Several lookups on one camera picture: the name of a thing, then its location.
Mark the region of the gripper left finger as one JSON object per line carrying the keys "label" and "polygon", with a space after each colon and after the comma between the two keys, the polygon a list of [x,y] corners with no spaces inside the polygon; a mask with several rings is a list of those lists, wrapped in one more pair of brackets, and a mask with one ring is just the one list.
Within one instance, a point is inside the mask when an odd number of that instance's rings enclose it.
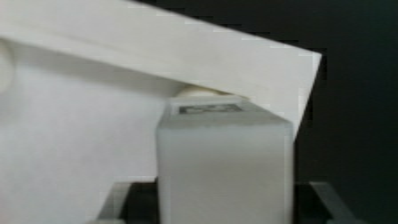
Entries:
{"label": "gripper left finger", "polygon": [[160,224],[156,182],[114,184],[99,215],[85,224]]}

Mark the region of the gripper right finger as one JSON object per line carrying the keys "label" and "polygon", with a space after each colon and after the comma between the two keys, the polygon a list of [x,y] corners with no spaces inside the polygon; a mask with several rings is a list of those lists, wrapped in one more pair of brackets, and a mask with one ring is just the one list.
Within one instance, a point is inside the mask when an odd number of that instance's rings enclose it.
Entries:
{"label": "gripper right finger", "polygon": [[293,224],[368,224],[327,182],[295,184]]}

